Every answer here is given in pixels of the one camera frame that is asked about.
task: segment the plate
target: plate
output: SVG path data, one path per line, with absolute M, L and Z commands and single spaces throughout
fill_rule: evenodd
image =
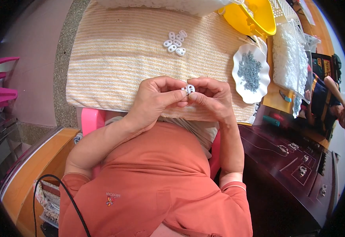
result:
M 238 76 L 239 62 L 242 60 L 242 55 L 249 54 L 249 52 L 253 55 L 254 60 L 261 63 L 260 72 L 258 73 L 258 76 L 260 78 L 259 87 L 255 92 L 249 89 L 245 89 L 245 76 Z M 260 102 L 262 100 L 262 97 L 267 94 L 267 86 L 270 83 L 270 76 L 268 74 L 270 67 L 267 64 L 266 55 L 257 46 L 252 44 L 244 44 L 240 46 L 236 54 L 234 54 L 233 61 L 234 67 L 232 75 L 234 81 L 236 82 L 236 91 L 240 94 L 245 103 Z

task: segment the white plastic button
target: white plastic button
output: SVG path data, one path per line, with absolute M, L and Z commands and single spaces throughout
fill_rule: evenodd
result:
M 191 84 L 188 84 L 186 87 L 182 87 L 182 90 L 187 92 L 187 95 L 189 95 L 192 92 L 195 92 L 195 87 Z
M 174 32 L 169 32 L 169 39 L 174 40 L 175 39 L 175 33 Z
M 175 53 L 179 56 L 184 56 L 184 54 L 186 53 L 186 49 L 185 48 L 177 48 L 175 50 Z
M 174 52 L 176 50 L 176 45 L 170 45 L 170 47 L 167 48 L 167 51 L 170 53 Z
M 184 30 L 180 30 L 179 34 L 183 36 L 184 38 L 187 38 L 188 34 Z
M 175 39 L 179 40 L 179 41 L 182 42 L 182 43 L 183 43 L 183 41 L 184 41 L 184 37 L 181 36 L 181 35 L 179 35 L 179 34 L 175 36 Z
M 166 40 L 164 43 L 163 43 L 163 46 L 165 47 L 170 47 L 172 45 L 172 40 Z
M 172 41 L 172 43 L 173 43 L 173 45 L 175 45 L 175 46 L 178 47 L 178 48 L 181 47 L 181 42 L 180 42 L 179 40 L 177 40 L 177 39 L 174 39 L 174 40 Z

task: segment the striped towel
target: striped towel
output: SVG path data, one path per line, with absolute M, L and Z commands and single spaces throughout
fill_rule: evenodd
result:
M 184 56 L 162 46 L 168 33 L 185 30 Z M 233 55 L 245 35 L 222 16 L 203 18 L 163 9 L 105 9 L 91 0 L 75 37 L 67 74 L 67 102 L 78 107 L 129 111 L 139 83 L 168 75 L 186 81 L 206 76 L 228 82 L 233 110 L 239 122 L 252 124 L 255 104 L 246 104 L 232 77 Z M 202 107 L 166 109 L 162 116 L 215 121 Z

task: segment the yellow plastic bucket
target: yellow plastic bucket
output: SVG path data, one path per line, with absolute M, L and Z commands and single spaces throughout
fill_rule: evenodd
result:
M 226 21 L 244 35 L 264 37 L 276 33 L 274 13 L 269 0 L 248 0 L 252 17 L 243 5 L 230 4 L 219 9 Z

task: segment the floor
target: floor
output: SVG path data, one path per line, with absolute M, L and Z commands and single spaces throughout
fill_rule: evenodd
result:
M 40 126 L 81 128 L 81 108 L 66 103 L 65 86 L 72 44 L 89 0 L 35 0 L 14 22 L 0 45 L 0 57 L 19 56 L 5 86 L 18 90 L 11 113 L 20 122 Z M 345 56 L 326 21 L 336 54 L 342 60 L 345 93 Z M 341 192 L 345 185 L 345 133 L 336 125 L 329 146 L 341 155 L 338 163 Z

